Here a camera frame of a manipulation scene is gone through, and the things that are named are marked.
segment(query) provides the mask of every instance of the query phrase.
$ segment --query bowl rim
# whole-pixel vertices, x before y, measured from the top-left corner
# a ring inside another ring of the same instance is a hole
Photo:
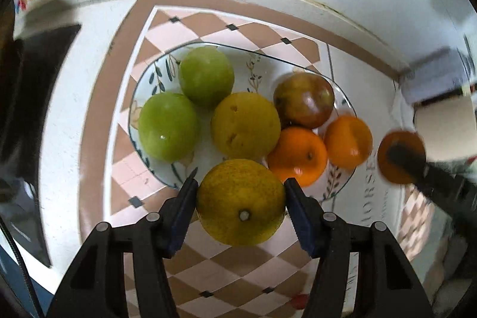
[[[134,97],[136,95],[136,91],[137,91],[137,87],[139,86],[140,82],[142,81],[143,77],[145,76],[147,70],[149,69],[149,67],[151,67],[151,65],[155,64],[157,61],[159,61],[160,59],[162,59],[163,57],[175,52],[176,50],[179,50],[179,49],[182,49],[183,47],[187,47],[187,46],[215,46],[215,47],[228,47],[228,48],[231,48],[231,49],[236,49],[236,50],[239,50],[241,52],[247,52],[247,53],[252,53],[252,54],[255,54],[255,55],[260,55],[261,57],[267,57],[267,58],[271,58],[273,60],[276,60],[276,61],[279,61],[279,62],[283,62],[285,64],[289,64],[289,65],[292,65],[292,66],[296,66],[297,68],[300,68],[300,69],[303,69],[305,72],[309,72],[309,73],[314,73],[316,75],[319,75],[323,78],[325,78],[332,86],[333,88],[338,88],[338,90],[343,94],[344,98],[346,99],[346,102],[347,104],[351,107],[351,109],[353,110],[353,113],[354,113],[354,116],[357,117],[356,115],[356,110],[354,109],[353,107],[353,104],[351,104],[351,101],[348,99],[347,95],[345,94],[345,92],[342,90],[342,88],[336,84],[331,78],[329,78],[328,76],[325,76],[323,74],[321,74],[318,70],[312,70],[312,69],[307,69],[306,67],[303,67],[301,65],[297,65],[297,64],[293,64],[292,62],[288,62],[288,61],[285,61],[285,60],[282,60],[280,58],[276,58],[276,57],[273,57],[272,55],[267,55],[267,54],[262,54],[262,53],[257,53],[257,52],[254,52],[252,50],[248,50],[248,49],[242,49],[240,47],[236,47],[236,46],[230,46],[230,45],[224,45],[224,44],[217,44],[217,43],[214,43],[214,42],[186,42],[184,44],[181,44],[179,46],[175,46],[174,48],[171,48],[170,50],[162,53],[161,55],[159,55],[159,57],[157,57],[155,60],[153,60],[147,67],[146,69],[144,69],[141,73],[141,76],[139,77],[139,79],[137,80],[137,83],[134,87],[134,91],[133,91],[133,95],[131,97],[131,101],[129,102],[129,114],[127,116],[127,134],[129,136],[129,140],[131,142],[131,144],[133,145],[134,147],[134,151],[139,155],[139,158],[141,159],[142,163],[144,163],[144,166],[146,166],[147,170],[154,176],[154,178],[156,178],[159,182],[161,182],[162,184],[164,184],[165,186],[167,187],[170,187],[170,188],[173,188],[173,189],[176,189],[176,190],[180,190],[180,187],[175,187],[174,185],[170,185],[168,184],[167,182],[164,182],[162,181],[161,179],[159,179],[157,177],[157,175],[154,173],[153,170],[151,170],[151,168],[149,166],[147,166],[147,164],[144,162],[144,158],[143,156],[139,153],[138,149],[137,149],[137,146],[135,144],[135,141],[133,140],[132,136],[131,136],[131,108],[133,106],[133,102],[134,102]],[[175,169],[175,166],[174,166],[174,163],[175,162],[172,162],[170,165],[171,165],[171,168],[172,168],[172,171],[173,171],[173,174],[177,177],[177,179],[179,180],[179,182],[181,184],[184,184],[183,180],[180,178],[180,176],[178,175],[178,173],[176,172],[176,169]],[[351,177],[353,177],[354,173],[356,172],[356,168],[354,168],[354,170],[350,173],[350,176],[348,177],[348,180],[343,184],[343,186],[337,191],[334,193],[333,196],[330,196],[329,198],[325,199],[325,200],[318,200],[318,202],[320,203],[323,203],[325,201],[329,201],[329,200],[332,200],[333,198],[335,198],[338,193],[340,193],[343,188],[348,184],[348,182],[350,181]]]

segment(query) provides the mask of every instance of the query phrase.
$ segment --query dark red tomato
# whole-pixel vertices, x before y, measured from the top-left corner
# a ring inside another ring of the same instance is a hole
[[[308,303],[308,294],[296,295],[289,302],[295,310],[304,310]]]

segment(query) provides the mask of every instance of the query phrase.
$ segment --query orange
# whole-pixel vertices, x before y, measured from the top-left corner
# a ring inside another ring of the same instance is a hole
[[[373,150],[369,127],[353,116],[340,116],[333,121],[326,128],[324,142],[330,162],[347,170],[366,161]]]
[[[381,144],[378,148],[378,167],[381,174],[391,184],[405,185],[410,184],[413,179],[399,166],[388,161],[386,153],[390,146],[396,143],[403,143],[408,148],[425,156],[424,143],[415,132],[409,131],[392,131],[381,140]]]
[[[327,161],[321,138],[302,127],[284,129],[275,149],[267,157],[269,169],[282,182],[293,177],[301,187],[315,182],[325,170]]]

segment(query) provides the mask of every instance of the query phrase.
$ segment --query diamond tile pattern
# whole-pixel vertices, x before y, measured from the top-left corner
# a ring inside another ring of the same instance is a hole
[[[134,87],[147,64],[190,41],[237,46],[313,69],[322,69],[319,46],[326,50],[324,43],[300,33],[240,16],[160,7],[141,43],[122,102],[111,174],[110,220],[114,226],[158,211],[178,193],[160,184],[142,165],[127,135],[127,117]],[[137,198],[137,208],[128,202],[130,198]],[[401,244],[415,252],[424,241],[421,231],[425,232],[423,225],[432,213],[415,194],[409,192],[407,200],[412,204],[406,210],[409,217],[403,216]],[[300,248],[289,217],[259,246],[229,247],[213,240],[194,215],[181,250],[165,259],[164,266],[181,318],[289,318],[295,310],[288,302],[309,292],[317,262]],[[130,316],[138,316],[131,254],[125,255],[125,283]]]

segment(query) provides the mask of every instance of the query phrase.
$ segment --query fruit bowl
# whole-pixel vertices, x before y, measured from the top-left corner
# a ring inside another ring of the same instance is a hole
[[[176,189],[181,187],[195,168],[198,169],[195,178],[200,183],[214,166],[227,159],[212,143],[210,121],[213,110],[195,107],[200,121],[200,139],[192,153],[174,163],[157,161],[144,151],[139,140],[137,124],[141,108],[152,95],[166,91],[182,93],[179,85],[178,65],[191,50],[200,46],[214,46],[228,57],[235,72],[232,93],[240,91],[258,93],[267,100],[273,101],[273,92],[276,86],[290,74],[294,72],[316,73],[268,55],[206,42],[185,44],[161,55],[152,62],[139,78],[132,97],[128,119],[129,137],[139,157],[151,173],[163,184]],[[322,77],[332,85],[335,102],[331,117],[323,126],[314,130],[318,135],[323,135],[328,124],[338,116],[356,116],[354,108],[341,88],[329,78]],[[319,201],[331,199],[345,186],[353,172],[333,166],[328,161],[321,177],[309,187],[304,188],[304,191]]]

